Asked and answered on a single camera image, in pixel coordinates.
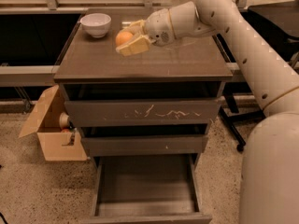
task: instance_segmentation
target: terrazzo floor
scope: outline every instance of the terrazzo floor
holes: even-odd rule
[[[80,223],[91,212],[93,164],[45,161],[36,134],[18,138],[27,118],[21,106],[0,105],[0,212],[8,224]],[[246,139],[255,125],[255,121],[243,122],[237,129]],[[236,145],[217,117],[195,170],[202,211],[213,216],[211,224],[238,221],[243,155]]]

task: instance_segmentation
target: cardboard box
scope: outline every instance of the cardboard box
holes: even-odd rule
[[[44,90],[19,137],[37,133],[46,161],[86,161],[79,133],[75,132],[74,139],[72,133],[61,132],[59,118],[63,112],[64,97],[58,85]]]

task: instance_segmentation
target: white bowl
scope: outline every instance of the white bowl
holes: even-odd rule
[[[81,18],[83,30],[94,38],[103,37],[110,29],[111,18],[104,13],[93,13]]]

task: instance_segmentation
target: cabinet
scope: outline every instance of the cabinet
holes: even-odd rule
[[[153,10],[95,9],[112,18],[94,39],[78,29],[58,72],[65,107],[98,170],[86,223],[209,223],[194,178],[231,73],[212,37],[122,57],[114,38]]]

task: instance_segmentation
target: cardboard box flap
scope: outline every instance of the cardboard box flap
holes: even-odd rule
[[[50,109],[50,106],[55,96],[58,94],[58,91],[59,91],[59,86],[55,85],[42,92],[34,109],[32,110],[28,119],[25,121],[24,125],[22,126],[19,137],[24,137],[28,134],[35,133],[38,131],[44,118],[46,117],[47,112]]]

